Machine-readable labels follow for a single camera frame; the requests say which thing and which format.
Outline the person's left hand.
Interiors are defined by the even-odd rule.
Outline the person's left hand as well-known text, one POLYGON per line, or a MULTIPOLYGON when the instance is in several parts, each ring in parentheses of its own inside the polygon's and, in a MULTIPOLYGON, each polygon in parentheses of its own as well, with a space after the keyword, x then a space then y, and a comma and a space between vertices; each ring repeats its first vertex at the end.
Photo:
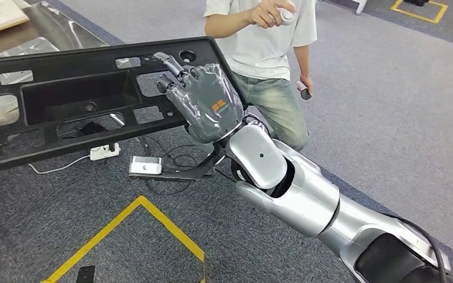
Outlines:
POLYGON ((299 92, 307 90, 310 94, 313 93, 313 82, 309 75, 301 74, 296 85, 299 92))

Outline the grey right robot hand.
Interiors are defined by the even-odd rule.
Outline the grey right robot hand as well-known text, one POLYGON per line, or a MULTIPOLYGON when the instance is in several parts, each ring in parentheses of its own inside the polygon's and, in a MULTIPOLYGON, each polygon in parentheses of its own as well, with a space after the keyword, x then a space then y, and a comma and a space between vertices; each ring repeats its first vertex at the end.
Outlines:
POLYGON ((156 52, 152 58, 174 76, 158 77, 157 89, 183 115, 194 140, 202 144, 217 142, 241 124, 242 101, 220 64, 183 67, 164 52, 156 52))

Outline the person's right hand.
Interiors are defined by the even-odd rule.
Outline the person's right hand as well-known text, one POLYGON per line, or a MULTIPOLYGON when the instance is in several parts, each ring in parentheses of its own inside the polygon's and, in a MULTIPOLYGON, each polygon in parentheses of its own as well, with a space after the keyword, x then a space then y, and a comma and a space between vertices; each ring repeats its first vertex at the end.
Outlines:
POLYGON ((248 22, 264 29, 285 25, 297 12, 291 1, 260 1, 248 11, 248 22))

